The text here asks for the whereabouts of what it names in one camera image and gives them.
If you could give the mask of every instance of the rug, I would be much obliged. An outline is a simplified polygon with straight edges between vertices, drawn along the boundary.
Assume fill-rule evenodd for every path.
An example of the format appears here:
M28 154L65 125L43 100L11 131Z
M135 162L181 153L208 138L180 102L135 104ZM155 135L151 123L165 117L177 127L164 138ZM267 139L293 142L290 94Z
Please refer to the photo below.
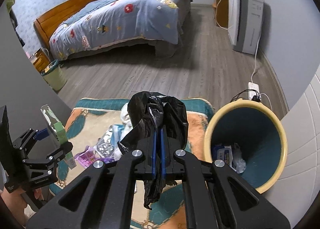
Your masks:
M214 114L214 109L204 99L181 101L186 106L189 123L186 150L192 152L198 159L204 160L204 133ZM128 99L81 99L72 110L65 126L68 139L73 144L73 155L82 152L87 145L94 146L110 125L121 124L120 111L127 102L129 102ZM51 192L54 195L58 194L82 171L84 168L79 163L77 167L70 170L64 161L60 161L57 171L58 182L50 185ZM150 205L152 210L148 210L143 207L143 181L137 181L130 227L133 229L187 228L182 184L181 181L177 182L176 186L166 186L160 200L152 203Z

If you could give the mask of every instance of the power strip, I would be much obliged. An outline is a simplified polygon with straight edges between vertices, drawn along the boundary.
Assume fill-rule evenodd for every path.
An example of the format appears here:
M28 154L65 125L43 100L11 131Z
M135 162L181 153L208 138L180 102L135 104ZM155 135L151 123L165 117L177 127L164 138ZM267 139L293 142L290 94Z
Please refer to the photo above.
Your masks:
M256 83L248 82L248 89L256 90L258 93L260 93L259 92L259 85L257 85ZM249 91L248 92L248 99L252 100L252 97L254 95L257 95L257 93L255 91Z

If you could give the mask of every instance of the crumpled plastic wrapper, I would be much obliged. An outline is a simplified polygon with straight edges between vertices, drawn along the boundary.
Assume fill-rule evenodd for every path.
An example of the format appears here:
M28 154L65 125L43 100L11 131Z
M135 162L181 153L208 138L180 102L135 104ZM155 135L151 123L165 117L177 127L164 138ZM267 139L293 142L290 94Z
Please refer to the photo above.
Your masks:
M133 129L118 143L122 154L135 150L137 142L150 136L154 127L160 134L162 126L166 127L167 136L180 142L181 149L187 145L188 121L186 107L175 97L157 92L139 92L132 96L128 104L128 113ZM163 188L172 181L165 181L160 170L160 149L156 152L156 178L144 181L144 207L159 200Z

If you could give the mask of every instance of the metal bolt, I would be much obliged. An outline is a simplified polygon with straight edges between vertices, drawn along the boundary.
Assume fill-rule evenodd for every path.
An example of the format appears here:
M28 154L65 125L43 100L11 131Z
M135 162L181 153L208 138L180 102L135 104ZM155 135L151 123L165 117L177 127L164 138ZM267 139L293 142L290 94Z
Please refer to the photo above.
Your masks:
M134 150L134 151L132 152L132 155L133 155L133 156L141 156L141 155L142 155L142 151L136 149L136 150Z
M103 161L97 160L96 162L94 162L93 166L95 168L101 168L103 166Z
M178 149L176 150L176 155L177 156L184 156L186 152L183 149Z
M217 166L217 167L223 167L224 166L224 161L223 160L220 160L220 159L217 159L214 161L214 164Z

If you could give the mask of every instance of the baseboard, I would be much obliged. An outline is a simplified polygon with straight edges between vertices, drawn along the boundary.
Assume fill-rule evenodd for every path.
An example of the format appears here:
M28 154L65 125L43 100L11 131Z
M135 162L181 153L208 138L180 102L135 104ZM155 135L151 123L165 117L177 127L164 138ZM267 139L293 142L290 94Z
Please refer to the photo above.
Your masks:
M198 4L198 3L191 3L191 6L204 6L204 7L212 7L212 4Z
M258 49L258 54L261 56L261 61L262 61L263 65L270 72L270 75L273 79L273 83L276 86L277 92L278 92L280 100L281 100L280 103L281 103L282 109L284 111L284 115L286 115L289 112L289 107L288 107L284 92L282 90L281 84L277 78L276 72L273 70L273 67L272 67L270 61L268 60L267 56L260 48Z

